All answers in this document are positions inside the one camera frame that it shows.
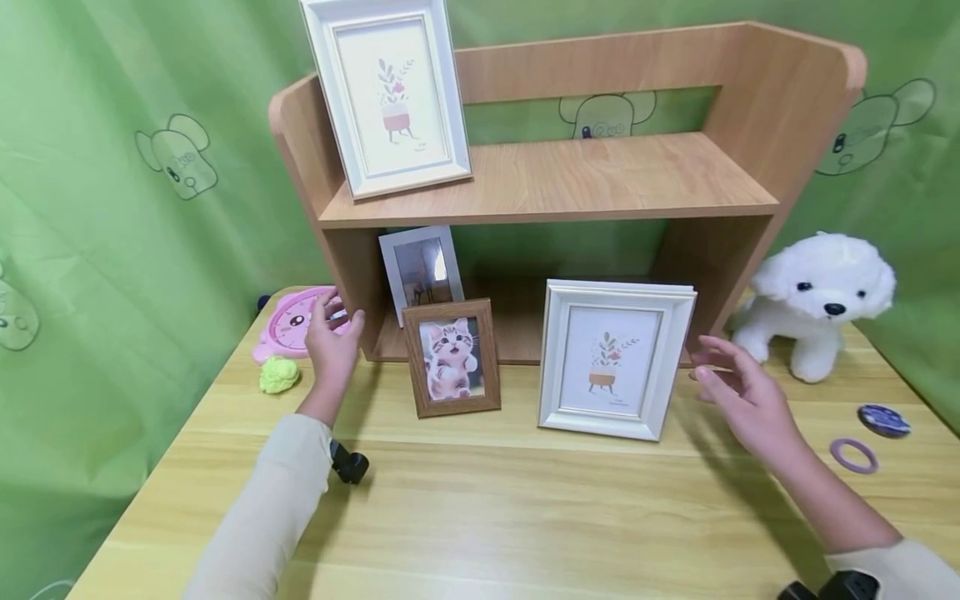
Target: purple hair tie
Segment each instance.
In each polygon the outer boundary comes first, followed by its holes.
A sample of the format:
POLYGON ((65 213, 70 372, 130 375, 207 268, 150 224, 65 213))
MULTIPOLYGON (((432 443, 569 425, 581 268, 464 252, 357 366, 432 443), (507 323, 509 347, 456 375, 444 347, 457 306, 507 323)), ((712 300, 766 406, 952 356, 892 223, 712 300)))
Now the purple hair tie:
POLYGON ((833 455, 833 458, 835 458, 840 465, 848 468, 854 473, 860 473, 861 475, 871 475, 876 473, 876 470, 880 467, 880 463, 876 460, 876 455, 874 452, 867 447, 866 444, 851 438, 840 438, 838 440, 834 440, 833 443, 830 444, 830 454, 833 455), (860 465, 856 465, 845 459, 843 455, 840 454, 840 450, 845 445, 854 447, 863 452, 863 455, 867 457, 867 460, 870 461, 870 464, 866 467, 861 467, 860 465))

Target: person's right hand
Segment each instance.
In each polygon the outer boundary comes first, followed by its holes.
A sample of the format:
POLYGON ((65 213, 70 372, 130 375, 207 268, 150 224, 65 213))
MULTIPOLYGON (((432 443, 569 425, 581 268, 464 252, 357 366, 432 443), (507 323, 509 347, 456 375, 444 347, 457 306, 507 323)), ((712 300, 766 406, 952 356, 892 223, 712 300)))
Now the person's right hand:
POLYGON ((704 349, 692 354, 696 369, 690 373, 701 386, 697 397, 723 411, 747 450, 768 468, 786 468, 809 450, 783 389, 747 350, 707 335, 700 336, 700 343, 704 349))

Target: beige sleeve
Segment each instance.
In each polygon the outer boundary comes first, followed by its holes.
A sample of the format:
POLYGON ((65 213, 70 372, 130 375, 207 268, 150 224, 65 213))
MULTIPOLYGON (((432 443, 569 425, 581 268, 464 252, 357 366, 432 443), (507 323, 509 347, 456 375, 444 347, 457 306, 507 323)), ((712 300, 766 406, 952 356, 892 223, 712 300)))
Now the beige sleeve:
POLYGON ((329 428, 285 415, 201 557, 184 600, 273 600, 326 492, 331 462, 329 428))
POLYGON ((903 540, 889 548, 873 548, 827 556, 835 571, 860 571, 880 582, 882 600, 956 600, 960 576, 926 546, 903 540))

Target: framed print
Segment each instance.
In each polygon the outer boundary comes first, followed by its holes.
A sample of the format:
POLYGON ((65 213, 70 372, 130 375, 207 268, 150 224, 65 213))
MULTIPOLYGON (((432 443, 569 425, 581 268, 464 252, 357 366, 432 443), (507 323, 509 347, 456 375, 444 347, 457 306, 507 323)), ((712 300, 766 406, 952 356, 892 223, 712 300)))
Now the framed print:
POLYGON ((444 0, 300 0, 354 200, 470 177, 444 0))
POLYGON ((464 301, 464 285, 460 281, 449 227, 381 235, 380 251, 400 327, 403 327, 401 311, 407 306, 464 301))
POLYGON ((697 293, 547 280, 540 426, 659 440, 697 293))
POLYGON ((500 410, 490 300, 403 309, 417 417, 500 410))

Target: plush dog nose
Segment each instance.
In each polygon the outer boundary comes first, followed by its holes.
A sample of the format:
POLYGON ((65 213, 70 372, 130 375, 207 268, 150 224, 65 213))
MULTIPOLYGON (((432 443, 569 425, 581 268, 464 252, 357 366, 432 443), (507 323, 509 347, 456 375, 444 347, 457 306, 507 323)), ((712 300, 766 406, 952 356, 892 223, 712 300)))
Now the plush dog nose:
POLYGON ((827 314, 831 317, 837 317, 847 312, 847 307, 843 304, 831 302, 830 304, 824 304, 824 310, 826 310, 827 314))

